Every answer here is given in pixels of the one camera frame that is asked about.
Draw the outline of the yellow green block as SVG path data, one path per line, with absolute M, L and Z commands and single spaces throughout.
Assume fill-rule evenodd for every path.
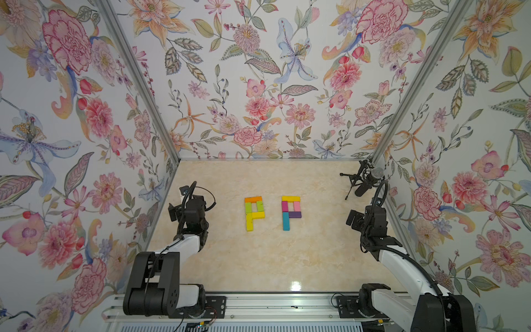
M 253 214 L 246 214 L 246 231 L 252 232 L 253 231 Z

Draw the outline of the orange long block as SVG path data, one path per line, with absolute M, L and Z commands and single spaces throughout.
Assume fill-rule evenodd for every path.
M 246 203 L 257 203 L 259 201 L 263 201 L 263 198 L 261 196 L 254 196 L 254 197 L 246 197 L 245 202 Z

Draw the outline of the yellow long block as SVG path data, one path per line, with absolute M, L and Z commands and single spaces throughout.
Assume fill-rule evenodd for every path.
M 292 203 L 296 201 L 300 201 L 301 198 L 299 196 L 282 196 L 282 201 Z
M 252 212 L 250 213 L 251 219 L 264 219 L 265 218 L 265 212 Z

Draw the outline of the teal long block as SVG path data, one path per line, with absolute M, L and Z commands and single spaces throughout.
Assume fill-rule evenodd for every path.
M 283 231 L 289 231 L 290 230 L 290 215 L 289 215 L 289 212 L 283 212 L 282 213 L 282 220 L 283 220 Z

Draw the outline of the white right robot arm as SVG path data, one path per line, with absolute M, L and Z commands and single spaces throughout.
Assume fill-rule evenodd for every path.
M 362 251 L 385 266 L 410 297 L 406 301 L 384 284 L 363 284 L 357 299 L 361 315 L 385 315 L 404 331 L 477 330 L 472 303 L 439 285 L 395 237 L 387 234 L 387 211 L 383 207 L 351 210 L 346 224 L 360 233 Z

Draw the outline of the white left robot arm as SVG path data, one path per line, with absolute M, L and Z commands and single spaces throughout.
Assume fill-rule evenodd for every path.
M 124 294 L 126 315 L 186 318 L 203 313 L 207 304 L 205 288 L 183 284 L 181 266 L 206 244 L 206 211 L 207 203 L 199 195 L 183 199 L 179 206 L 169 206 L 171 220 L 178 222 L 177 234 L 163 249 L 136 255 Z

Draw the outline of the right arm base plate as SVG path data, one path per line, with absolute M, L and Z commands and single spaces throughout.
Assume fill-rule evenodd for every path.
M 389 319 L 386 315 L 380 312 L 364 312 L 358 303 L 358 296 L 334 294 L 330 299 L 330 302 L 337 309 L 341 319 Z

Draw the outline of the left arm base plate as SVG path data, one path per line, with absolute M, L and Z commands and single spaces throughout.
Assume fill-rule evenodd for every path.
M 201 307 L 178 308 L 171 314 L 171 319 L 224 319 L 227 308 L 227 297 L 207 296 Z

